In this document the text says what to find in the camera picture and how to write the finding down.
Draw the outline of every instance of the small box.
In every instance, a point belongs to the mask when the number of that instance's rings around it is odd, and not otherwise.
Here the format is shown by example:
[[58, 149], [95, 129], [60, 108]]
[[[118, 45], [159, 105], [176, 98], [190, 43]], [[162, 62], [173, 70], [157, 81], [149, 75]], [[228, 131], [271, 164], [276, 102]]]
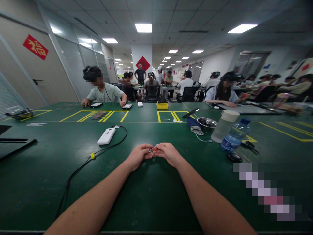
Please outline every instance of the small box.
[[168, 103], [157, 103], [156, 104], [157, 109], [169, 109], [169, 104]]

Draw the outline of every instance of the green table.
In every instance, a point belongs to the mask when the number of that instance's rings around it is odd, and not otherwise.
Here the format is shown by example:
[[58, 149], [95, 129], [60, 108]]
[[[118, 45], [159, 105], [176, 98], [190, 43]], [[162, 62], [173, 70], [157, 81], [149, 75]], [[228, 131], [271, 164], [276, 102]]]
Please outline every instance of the green table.
[[[24, 121], [2, 121], [2, 125], [13, 126], [2, 138], [35, 138], [38, 143], [0, 162], [0, 231], [45, 231], [54, 220], [66, 180], [92, 152], [101, 149], [97, 141], [112, 125], [126, 127], [128, 136], [73, 178], [66, 207], [110, 174], [136, 145], [171, 142], [256, 231], [307, 231], [307, 222], [277, 222], [276, 214], [265, 213], [264, 205], [258, 205], [258, 198], [245, 188], [219, 145], [196, 138], [181, 118], [195, 108], [200, 108], [195, 118], [218, 121], [221, 116], [220, 110], [203, 103], [169, 103], [168, 110], [157, 110], [155, 103], [144, 103], [142, 108], [134, 104], [129, 112], [118, 103], [105, 103], [95, 109], [108, 111], [99, 122], [89, 116], [94, 109], [62, 102], [37, 110]], [[174, 123], [174, 117], [183, 123]], [[251, 119], [248, 138], [261, 153], [257, 156], [239, 147], [243, 161], [259, 166], [264, 178], [272, 180], [272, 187], [283, 188], [284, 196], [307, 209], [313, 176], [311, 115], [242, 117]], [[27, 126], [30, 123], [45, 124]], [[118, 129], [111, 144], [124, 134], [125, 130]], [[209, 137], [205, 133], [201, 138]], [[102, 231], [196, 233], [201, 227], [177, 171], [164, 159], [153, 158], [127, 179]]]

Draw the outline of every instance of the black t-shirt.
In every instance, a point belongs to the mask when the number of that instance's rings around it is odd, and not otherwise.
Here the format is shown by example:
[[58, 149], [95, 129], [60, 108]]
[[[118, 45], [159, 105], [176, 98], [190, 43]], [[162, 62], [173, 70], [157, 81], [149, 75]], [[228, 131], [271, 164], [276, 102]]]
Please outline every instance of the black t-shirt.
[[146, 71], [144, 69], [137, 69], [135, 74], [138, 76], [138, 82], [144, 82], [143, 74], [146, 74]]

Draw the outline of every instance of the black cable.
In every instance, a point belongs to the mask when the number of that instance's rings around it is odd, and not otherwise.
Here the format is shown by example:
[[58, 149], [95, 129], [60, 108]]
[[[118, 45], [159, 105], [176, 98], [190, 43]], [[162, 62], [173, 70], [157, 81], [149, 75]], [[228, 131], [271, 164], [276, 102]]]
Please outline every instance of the black cable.
[[[104, 150], [108, 150], [108, 149], [110, 149], [110, 148], [112, 148], [112, 147], [114, 147], [114, 146], [116, 146], [116, 145], [119, 145], [121, 142], [123, 142], [123, 140], [126, 138], [128, 132], [127, 132], [127, 130], [126, 130], [126, 128], [125, 128], [124, 126], [119, 126], [119, 127], [123, 127], [123, 128], [125, 129], [125, 131], [126, 131], [126, 135], [124, 136], [124, 138], [123, 138], [120, 142], [118, 142], [117, 144], [114, 144], [114, 145], [109, 146], [109, 147], [107, 147], [107, 148], [101, 149], [101, 150], [99, 150], [98, 152], [95, 152], [94, 154], [97, 154], [97, 153], [102, 152], [102, 151], [104, 151]], [[91, 159], [91, 156], [90, 156], [90, 157], [88, 157], [88, 159], [86, 160], [86, 162], [85, 162], [83, 165], [81, 165], [79, 168], [77, 168], [77, 169], [71, 174], [71, 176], [68, 178], [68, 180], [67, 180], [67, 182], [66, 182], [66, 185], [65, 185], [65, 190], [64, 190], [64, 193], [63, 193], [63, 196], [62, 196], [62, 199], [61, 199], [59, 208], [58, 208], [58, 211], [56, 212], [56, 215], [55, 215], [54, 221], [61, 215], [62, 205], [63, 205], [63, 202], [65, 201], [65, 198], [66, 198], [67, 193], [68, 193], [68, 191], [69, 191], [70, 183], [71, 183], [72, 178], [76, 175], [76, 173], [78, 173], [81, 169], [84, 168], [84, 166], [86, 166], [86, 165], [87, 165], [89, 162], [91, 162], [91, 161], [92, 161], [92, 159]]]

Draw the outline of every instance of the computer mouse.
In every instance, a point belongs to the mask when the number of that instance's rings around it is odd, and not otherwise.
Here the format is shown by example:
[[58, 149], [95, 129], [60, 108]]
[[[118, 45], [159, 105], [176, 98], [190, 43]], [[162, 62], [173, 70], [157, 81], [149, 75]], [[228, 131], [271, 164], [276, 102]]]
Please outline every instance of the computer mouse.
[[231, 160], [234, 163], [242, 162], [242, 158], [235, 153], [229, 153], [229, 154], [227, 154], [227, 157], [229, 160]]

